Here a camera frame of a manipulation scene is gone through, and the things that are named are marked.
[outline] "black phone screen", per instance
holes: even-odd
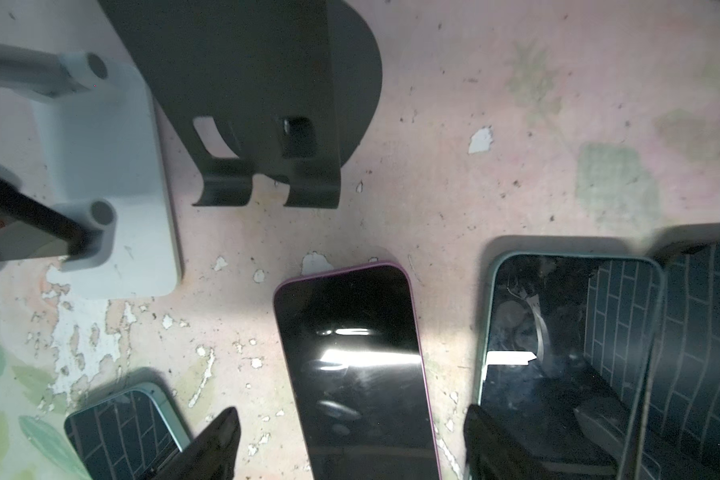
[[[437,480],[406,275],[380,264],[292,280],[274,304],[315,479]]]

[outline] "worn table surface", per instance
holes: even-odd
[[[31,442],[19,418],[60,432],[102,386],[150,373],[193,433],[239,409],[237,478],[310,478],[272,293],[318,255],[411,274],[443,476],[460,478],[481,275],[500,250],[552,245],[501,237],[640,252],[664,227],[720,222],[720,2],[350,3],[376,36],[384,83],[337,210],[284,208],[287,187],[261,177],[248,206],[193,207],[200,176],[158,112],[176,291],[95,302],[54,283],[55,261],[0,272],[0,478],[73,478],[53,430]],[[0,0],[0,42],[129,61],[94,0]],[[490,149],[468,154],[483,127]],[[0,163],[52,203],[30,106],[10,91]]]

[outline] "circular hole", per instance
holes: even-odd
[[[94,74],[98,78],[101,78],[102,80],[104,80],[107,77],[107,75],[109,74],[106,71],[106,65],[104,63],[104,60],[102,60],[99,55],[94,54],[94,53],[88,53],[86,58],[88,60],[88,68],[90,68],[90,70],[92,72],[94,72]]]
[[[100,225],[109,225],[115,219],[112,207],[102,201],[93,202],[90,206],[90,216]]]

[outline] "brick pattern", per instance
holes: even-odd
[[[177,450],[152,400],[127,392],[70,416],[64,423],[77,455],[93,480],[133,480]]]
[[[587,302],[585,340],[591,346],[585,346],[585,355],[627,405],[636,377],[629,367],[623,376],[614,372],[622,361],[631,365],[631,341],[640,337],[633,331],[645,325],[645,317],[636,316],[635,308],[646,304],[644,295],[654,297],[655,282],[646,282],[645,274],[641,279],[642,270],[639,264],[633,275],[623,262],[603,265],[590,281]],[[720,244],[681,256],[666,274],[648,426],[670,445],[720,472]],[[629,302],[627,321],[623,308]],[[629,339],[626,358],[621,356],[623,332]]]

